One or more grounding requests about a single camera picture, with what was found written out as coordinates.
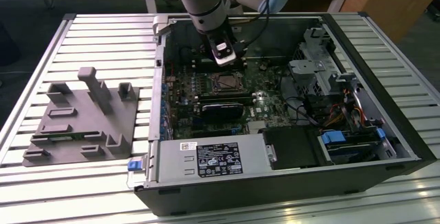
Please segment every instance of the metal bracket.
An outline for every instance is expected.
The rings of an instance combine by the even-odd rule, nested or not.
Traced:
[[[169,31],[168,15],[156,15],[152,19],[152,33],[154,36],[162,35]]]

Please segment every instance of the black cable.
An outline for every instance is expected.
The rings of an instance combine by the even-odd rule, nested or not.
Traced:
[[[308,116],[304,112],[301,112],[296,107],[293,107],[289,103],[285,102],[285,104],[288,105],[288,107],[296,111],[296,113],[301,114],[306,120],[310,122],[312,125],[314,125],[316,127],[320,127],[320,128],[325,128],[325,126],[320,125],[318,122],[310,117]]]
[[[297,99],[297,100],[301,100],[301,101],[305,100],[305,99],[304,99],[302,97],[300,97],[300,96],[290,96],[289,98],[285,99],[285,101],[286,101],[288,99]]]
[[[264,32],[264,30],[266,29],[266,27],[268,27],[268,24],[269,24],[269,14],[270,14],[270,8],[269,8],[269,0],[266,0],[266,7],[265,7],[265,11],[266,11],[266,14],[268,14],[268,16],[266,16],[266,21],[265,21],[265,23],[264,23],[264,26],[262,26],[262,28],[261,28],[261,30],[260,30],[260,32],[258,32],[258,34],[253,37],[253,39],[252,40],[249,40],[246,43],[245,43],[245,47],[248,47],[256,40],[257,40],[257,38],[260,38],[260,36],[261,36],[261,34],[262,34],[262,32]]]
[[[297,123],[297,121],[300,120],[300,119],[297,118],[297,110],[298,110],[301,107],[305,109],[304,105],[300,105],[300,106],[296,108],[296,118],[294,118],[294,124],[296,124],[296,123]]]

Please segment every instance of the motherboard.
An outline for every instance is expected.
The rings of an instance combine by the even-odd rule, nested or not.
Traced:
[[[250,134],[290,125],[278,91],[282,65],[254,58],[222,68],[208,59],[182,66],[166,77],[173,139]]]

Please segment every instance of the floor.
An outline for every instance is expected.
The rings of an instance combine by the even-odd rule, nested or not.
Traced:
[[[160,12],[182,12],[177,2],[158,1]],[[65,13],[145,13],[141,0],[0,1],[0,22],[16,42],[21,58],[0,67],[0,126],[2,126]],[[440,90],[440,23],[422,15],[398,47]]]

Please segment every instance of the orange wire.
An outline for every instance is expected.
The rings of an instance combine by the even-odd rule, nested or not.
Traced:
[[[358,114],[360,114],[360,123],[364,125],[364,120],[366,119],[366,117],[364,115],[364,111],[358,107],[354,107],[354,109],[358,111]]]

